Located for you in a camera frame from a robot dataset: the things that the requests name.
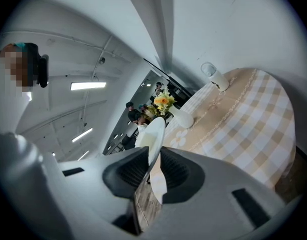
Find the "table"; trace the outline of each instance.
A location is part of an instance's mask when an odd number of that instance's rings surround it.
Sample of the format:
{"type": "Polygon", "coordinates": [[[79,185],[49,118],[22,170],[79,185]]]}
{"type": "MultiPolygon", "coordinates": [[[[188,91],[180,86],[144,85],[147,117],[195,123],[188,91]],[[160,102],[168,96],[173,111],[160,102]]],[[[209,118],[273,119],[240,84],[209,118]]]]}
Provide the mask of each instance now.
{"type": "MultiPolygon", "coordinates": [[[[163,145],[232,163],[271,189],[287,175],[296,154],[292,104],[268,73],[238,68],[224,74],[230,86],[219,92],[210,82],[181,108],[194,124],[184,129],[172,119],[163,145]]],[[[167,192],[160,156],[150,173],[160,203],[167,192]]]]}

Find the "checkered tablecloth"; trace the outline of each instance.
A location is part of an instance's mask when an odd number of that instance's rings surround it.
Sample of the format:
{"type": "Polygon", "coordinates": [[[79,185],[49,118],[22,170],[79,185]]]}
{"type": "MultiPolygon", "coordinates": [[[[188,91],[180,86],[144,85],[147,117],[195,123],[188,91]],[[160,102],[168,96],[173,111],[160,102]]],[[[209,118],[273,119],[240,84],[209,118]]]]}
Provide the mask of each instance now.
{"type": "MultiPolygon", "coordinates": [[[[240,68],[224,76],[229,88],[219,92],[211,82],[201,88],[181,108],[193,116],[193,126],[184,129],[172,119],[163,145],[227,161],[273,189],[295,158],[292,104],[264,71],[240,68]]],[[[159,170],[160,159],[150,174],[153,189],[164,184],[159,170]]]]}

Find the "vase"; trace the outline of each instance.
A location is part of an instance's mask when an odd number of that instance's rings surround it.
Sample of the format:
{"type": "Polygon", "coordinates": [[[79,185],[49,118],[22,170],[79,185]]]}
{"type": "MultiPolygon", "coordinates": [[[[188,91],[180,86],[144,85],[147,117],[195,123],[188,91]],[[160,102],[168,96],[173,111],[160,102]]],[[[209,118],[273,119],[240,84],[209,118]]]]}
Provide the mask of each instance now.
{"type": "Polygon", "coordinates": [[[191,114],[175,108],[174,105],[169,108],[169,112],[173,114],[177,123],[185,129],[190,128],[194,124],[194,118],[191,114]]]}

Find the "flower bouquet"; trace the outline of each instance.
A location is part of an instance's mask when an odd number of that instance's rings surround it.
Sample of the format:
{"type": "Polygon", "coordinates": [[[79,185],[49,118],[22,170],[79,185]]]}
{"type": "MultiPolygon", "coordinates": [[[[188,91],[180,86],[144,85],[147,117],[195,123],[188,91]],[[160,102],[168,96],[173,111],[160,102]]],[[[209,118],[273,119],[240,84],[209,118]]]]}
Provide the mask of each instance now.
{"type": "Polygon", "coordinates": [[[170,95],[168,88],[165,88],[162,90],[159,96],[154,98],[153,102],[158,106],[160,114],[164,116],[176,101],[175,98],[170,95]]]}

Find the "white ceiling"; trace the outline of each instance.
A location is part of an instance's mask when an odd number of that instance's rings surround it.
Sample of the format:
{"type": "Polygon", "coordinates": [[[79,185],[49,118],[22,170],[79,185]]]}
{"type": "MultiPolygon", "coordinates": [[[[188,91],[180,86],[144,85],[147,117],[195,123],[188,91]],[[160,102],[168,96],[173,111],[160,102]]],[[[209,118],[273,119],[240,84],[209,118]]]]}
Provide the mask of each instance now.
{"type": "Polygon", "coordinates": [[[131,73],[132,62],[139,57],[99,25],[46,0],[27,0],[5,26],[0,49],[17,42],[35,43],[40,55],[49,56],[49,84],[33,88],[32,101],[16,132],[42,152],[54,152],[60,162],[77,160],[87,151],[88,156],[98,154],[97,129],[108,120],[101,115],[112,109],[107,107],[108,99],[117,93],[117,82],[131,73]],[[100,55],[105,58],[102,65],[98,63],[100,55]],[[94,69],[97,78],[92,80],[107,84],[90,90],[86,102],[87,92],[71,91],[70,86],[90,81],[94,69]],[[95,130],[72,143],[91,127],[95,130]]]}

